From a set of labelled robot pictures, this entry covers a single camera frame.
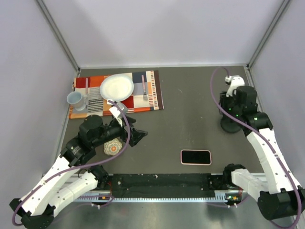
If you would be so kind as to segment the black phone stand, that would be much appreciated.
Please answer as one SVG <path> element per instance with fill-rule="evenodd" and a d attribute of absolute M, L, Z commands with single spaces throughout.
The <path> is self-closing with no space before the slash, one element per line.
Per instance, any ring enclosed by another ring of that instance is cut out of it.
<path fill-rule="evenodd" d="M 232 120 L 231 118 L 229 118 L 226 115 L 222 116 L 221 121 L 220 121 L 220 126 L 225 132 L 230 133 L 230 134 L 235 134 L 242 129 L 238 122 L 236 122 L 235 120 Z"/>

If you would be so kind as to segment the black phone pink case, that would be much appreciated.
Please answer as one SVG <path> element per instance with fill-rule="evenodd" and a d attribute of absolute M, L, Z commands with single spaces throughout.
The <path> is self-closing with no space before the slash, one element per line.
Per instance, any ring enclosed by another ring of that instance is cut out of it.
<path fill-rule="evenodd" d="M 208 150 L 181 150 L 180 161 L 183 165 L 209 166 L 212 164 L 211 152 Z"/>

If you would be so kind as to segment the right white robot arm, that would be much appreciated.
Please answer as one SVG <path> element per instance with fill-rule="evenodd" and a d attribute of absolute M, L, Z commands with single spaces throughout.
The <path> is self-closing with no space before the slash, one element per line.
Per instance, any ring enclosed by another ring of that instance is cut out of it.
<path fill-rule="evenodd" d="M 221 128 L 227 133 L 243 131 L 258 156 L 266 182 L 242 165 L 229 164 L 224 169 L 223 185 L 245 190 L 267 220 L 297 216 L 305 209 L 305 190 L 285 162 L 271 120 L 258 111 L 256 99 L 257 92 L 251 86 L 238 86 L 231 95 L 221 92 Z"/>

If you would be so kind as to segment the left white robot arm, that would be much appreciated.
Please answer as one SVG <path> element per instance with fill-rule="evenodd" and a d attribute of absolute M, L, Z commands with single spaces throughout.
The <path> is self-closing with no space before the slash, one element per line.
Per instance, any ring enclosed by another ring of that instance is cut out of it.
<path fill-rule="evenodd" d="M 52 167 L 28 194 L 10 202 L 14 211 L 12 223 L 27 229 L 45 229 L 54 218 L 81 195 L 108 185 L 109 174 L 102 163 L 88 164 L 96 155 L 96 147 L 120 139 L 135 146 L 147 136 L 137 130 L 135 119 L 128 116 L 120 124 L 113 118 L 104 124 L 98 115 L 90 115 L 79 126 L 76 137 L 67 142 Z"/>

